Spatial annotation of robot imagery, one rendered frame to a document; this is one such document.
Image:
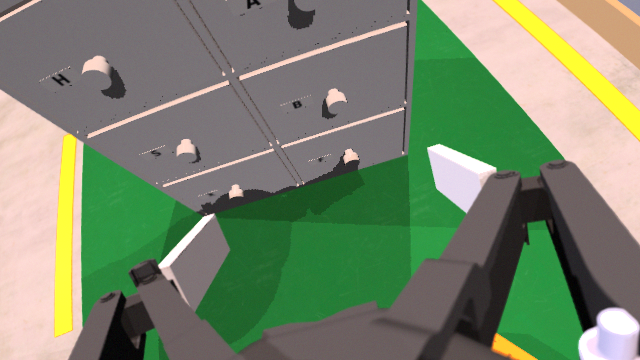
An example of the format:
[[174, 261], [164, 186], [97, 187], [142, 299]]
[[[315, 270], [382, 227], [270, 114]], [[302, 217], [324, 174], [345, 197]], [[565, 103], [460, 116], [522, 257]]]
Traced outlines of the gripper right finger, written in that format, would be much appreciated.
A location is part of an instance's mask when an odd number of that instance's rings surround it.
[[493, 349], [527, 223], [544, 220], [584, 333], [579, 360], [640, 360], [640, 244], [574, 162], [521, 178], [427, 150], [436, 189], [467, 214], [342, 360], [441, 360], [453, 332]]

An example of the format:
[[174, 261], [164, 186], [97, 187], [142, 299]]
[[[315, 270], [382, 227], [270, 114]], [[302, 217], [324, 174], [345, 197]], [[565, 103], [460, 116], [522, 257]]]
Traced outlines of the small grey chest of drawers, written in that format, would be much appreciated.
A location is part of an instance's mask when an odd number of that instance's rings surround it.
[[[187, 16], [187, 18], [189, 19], [189, 21], [191, 22], [191, 24], [193, 25], [193, 27], [195, 28], [195, 30], [197, 31], [197, 33], [199, 34], [199, 36], [201, 37], [201, 39], [203, 40], [203, 42], [205, 43], [205, 45], [207, 46], [208, 50], [210, 51], [210, 53], [212, 54], [212, 56], [214, 57], [214, 59], [216, 60], [216, 62], [218, 63], [218, 65], [220, 66], [220, 68], [223, 71], [223, 76], [213, 79], [211, 81], [202, 83], [200, 85], [194, 86], [192, 88], [189, 88], [187, 90], [181, 91], [179, 93], [173, 94], [171, 96], [168, 96], [166, 98], [163, 98], [161, 100], [155, 101], [153, 103], [150, 103], [148, 105], [145, 105], [143, 107], [140, 107], [138, 109], [135, 109], [133, 111], [127, 112], [125, 114], [122, 114], [120, 116], [117, 116], [113, 119], [110, 119], [108, 121], [105, 121], [103, 123], [100, 123], [98, 125], [95, 125], [93, 127], [90, 127], [86, 130], [83, 130], [81, 132], [77, 132], [76, 130], [74, 130], [73, 128], [71, 128], [70, 126], [68, 126], [67, 124], [65, 124], [64, 122], [62, 122], [61, 120], [59, 120], [58, 118], [56, 118], [55, 116], [53, 116], [52, 114], [50, 114], [49, 112], [47, 112], [46, 110], [44, 110], [43, 108], [41, 108], [40, 106], [38, 106], [37, 104], [35, 104], [34, 102], [32, 102], [31, 100], [29, 100], [28, 98], [26, 98], [25, 96], [23, 96], [22, 94], [20, 94], [19, 92], [17, 92], [16, 90], [14, 90], [13, 88], [11, 88], [10, 86], [8, 86], [7, 84], [5, 84], [4, 82], [2, 82], [0, 80], [0, 90], [2, 90], [3, 92], [5, 92], [6, 94], [8, 94], [9, 96], [11, 96], [12, 98], [16, 99], [17, 101], [19, 101], [20, 103], [22, 103], [23, 105], [25, 105], [26, 107], [30, 108], [31, 110], [33, 110], [34, 112], [36, 112], [37, 114], [39, 114], [40, 116], [44, 117], [45, 119], [47, 119], [48, 121], [50, 121], [51, 123], [55, 124], [56, 126], [58, 126], [59, 128], [61, 128], [62, 130], [66, 131], [67, 133], [69, 133], [70, 135], [72, 135], [73, 137], [77, 138], [78, 140], [80, 140], [81, 142], [85, 143], [86, 145], [88, 145], [89, 147], [91, 147], [92, 149], [96, 150], [97, 152], [99, 152], [100, 154], [104, 155], [105, 157], [107, 157], [108, 159], [112, 160], [113, 162], [115, 162], [116, 164], [120, 165], [121, 167], [123, 167], [124, 169], [128, 170], [129, 172], [133, 173], [134, 175], [136, 175], [137, 177], [141, 178], [142, 180], [146, 181], [147, 183], [149, 183], [150, 185], [154, 186], [155, 188], [159, 189], [160, 191], [164, 192], [165, 194], [167, 194], [168, 196], [172, 197], [173, 199], [177, 200], [178, 202], [182, 203], [183, 205], [187, 206], [188, 208], [192, 209], [193, 211], [197, 212], [198, 214], [202, 215], [203, 217], [211, 215], [211, 214], [216, 214], [225, 210], [229, 210], [238, 206], [242, 206], [248, 203], [252, 203], [261, 199], [265, 199], [274, 195], [278, 195], [284, 192], [288, 192], [297, 188], [301, 188], [310, 184], [314, 184], [320, 181], [324, 181], [333, 177], [337, 177], [346, 173], [350, 173], [356, 170], [360, 170], [369, 166], [373, 166], [382, 162], [386, 162], [395, 158], [399, 158], [405, 155], [408, 155], [408, 149], [409, 149], [409, 135], [410, 135], [410, 121], [411, 121], [411, 107], [412, 107], [412, 92], [413, 92], [413, 76], [414, 76], [414, 59], [415, 59], [415, 42], [416, 42], [416, 23], [417, 23], [417, 3], [418, 0], [407, 0], [407, 14], [397, 17], [397, 18], [393, 18], [381, 23], [377, 23], [362, 29], [358, 29], [286, 54], [283, 54], [281, 56], [263, 61], [261, 63], [249, 66], [247, 68], [235, 71], [233, 70], [233, 68], [231, 67], [230, 63], [228, 62], [228, 60], [226, 59], [225, 55], [223, 54], [223, 52], [221, 51], [220, 47], [218, 46], [217, 42], [215, 41], [215, 39], [213, 38], [212, 34], [210, 33], [209, 29], [207, 28], [207, 26], [205, 25], [204, 21], [202, 20], [201, 16], [199, 15], [199, 13], [197, 12], [196, 8], [194, 7], [194, 5], [192, 4], [191, 0], [176, 0], [178, 2], [178, 4], [180, 5], [181, 9], [183, 10], [183, 12], [185, 13], [185, 15]], [[405, 22], [407, 24], [407, 43], [406, 43], [406, 78], [405, 78], [405, 104], [402, 105], [398, 105], [386, 110], [382, 110], [370, 115], [366, 115], [354, 120], [350, 120], [335, 126], [331, 126], [310, 134], [306, 134], [282, 143], [279, 143], [276, 139], [276, 137], [274, 136], [274, 134], [272, 133], [271, 129], [269, 128], [268, 124], [266, 123], [266, 121], [264, 120], [263, 116], [261, 115], [261, 113], [259, 112], [258, 108], [256, 107], [256, 105], [254, 104], [253, 100], [251, 99], [250, 95], [248, 94], [248, 92], [246, 91], [245, 87], [243, 86], [243, 84], [240, 81], [240, 76], [245, 75], [247, 73], [262, 69], [264, 67], [288, 60], [290, 58], [341, 42], [341, 41], [345, 41], [366, 33], [370, 33], [385, 27], [389, 27], [398, 23], [402, 23]], [[195, 92], [201, 91], [203, 89], [212, 87], [214, 85], [223, 83], [225, 81], [230, 81], [230, 83], [232, 84], [232, 86], [234, 87], [234, 89], [236, 90], [236, 92], [238, 93], [238, 95], [240, 96], [240, 98], [242, 99], [242, 101], [244, 102], [244, 104], [246, 105], [246, 107], [248, 108], [248, 110], [250, 111], [250, 113], [252, 114], [252, 116], [254, 117], [254, 119], [256, 120], [256, 122], [258, 123], [258, 125], [260, 126], [260, 128], [262, 129], [262, 131], [264, 132], [264, 134], [266, 135], [266, 137], [268, 138], [268, 140], [270, 141], [270, 146], [236, 157], [236, 158], [232, 158], [184, 175], [181, 175], [179, 177], [161, 182], [161, 183], [156, 183], [155, 181], [153, 181], [152, 179], [150, 179], [149, 177], [145, 176], [144, 174], [142, 174], [141, 172], [139, 172], [138, 170], [134, 169], [133, 167], [131, 167], [130, 165], [128, 165], [127, 163], [125, 163], [124, 161], [120, 160], [119, 158], [117, 158], [116, 156], [114, 156], [113, 154], [111, 154], [110, 152], [108, 152], [107, 150], [105, 150], [104, 148], [100, 147], [99, 145], [97, 145], [96, 143], [94, 143], [93, 141], [91, 141], [90, 139], [88, 139], [88, 134], [93, 133], [95, 131], [98, 131], [100, 129], [103, 129], [105, 127], [108, 127], [110, 125], [113, 125], [115, 123], [118, 123], [120, 121], [123, 121], [125, 119], [128, 119], [130, 117], [133, 117], [135, 115], [138, 115], [140, 113], [146, 112], [148, 110], [151, 110], [153, 108], [159, 107], [161, 105], [164, 105], [166, 103], [172, 102], [174, 100], [177, 100], [179, 98], [185, 97], [187, 95], [193, 94]], [[292, 163], [290, 162], [289, 158], [287, 157], [287, 155], [285, 154], [284, 150], [282, 149], [283, 145], [301, 140], [301, 139], [305, 139], [323, 132], [327, 132], [345, 125], [349, 125], [361, 120], [365, 120], [377, 115], [381, 115], [390, 111], [394, 111], [400, 108], [404, 108], [404, 131], [403, 131], [403, 154], [399, 155], [399, 156], [395, 156], [386, 160], [382, 160], [376, 163], [372, 163], [363, 167], [359, 167], [350, 171], [346, 171], [340, 174], [336, 174], [327, 178], [323, 178], [314, 182], [310, 182], [307, 184], [304, 184], [304, 182], [302, 181], [302, 179], [300, 178], [299, 174], [297, 173], [297, 171], [295, 170], [294, 166], [292, 165]], [[166, 188], [163, 187], [163, 185], [218, 167], [218, 166], [222, 166], [270, 149], [275, 149], [276, 152], [278, 153], [278, 155], [280, 156], [280, 158], [282, 159], [282, 161], [284, 162], [284, 164], [286, 165], [286, 167], [288, 168], [288, 170], [290, 171], [290, 173], [292, 174], [292, 176], [294, 177], [294, 179], [297, 182], [297, 187], [288, 189], [288, 190], [284, 190], [275, 194], [271, 194], [265, 197], [261, 197], [252, 201], [248, 201], [239, 205], [235, 205], [229, 208], [225, 208], [216, 212], [212, 212], [209, 214], [204, 213], [203, 211], [199, 210], [198, 208], [194, 207], [193, 205], [191, 205], [190, 203], [186, 202], [185, 200], [183, 200], [182, 198], [178, 197], [177, 195], [175, 195], [174, 193], [172, 193], [171, 191], [167, 190]]]

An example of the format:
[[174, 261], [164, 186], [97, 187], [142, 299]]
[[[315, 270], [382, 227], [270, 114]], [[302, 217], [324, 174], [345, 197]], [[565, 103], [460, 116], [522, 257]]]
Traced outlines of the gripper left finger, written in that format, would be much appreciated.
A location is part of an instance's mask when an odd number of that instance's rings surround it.
[[95, 302], [68, 360], [144, 360], [154, 328], [169, 360], [245, 360], [195, 313], [229, 251], [215, 214], [203, 217], [159, 265], [129, 270], [137, 293]]

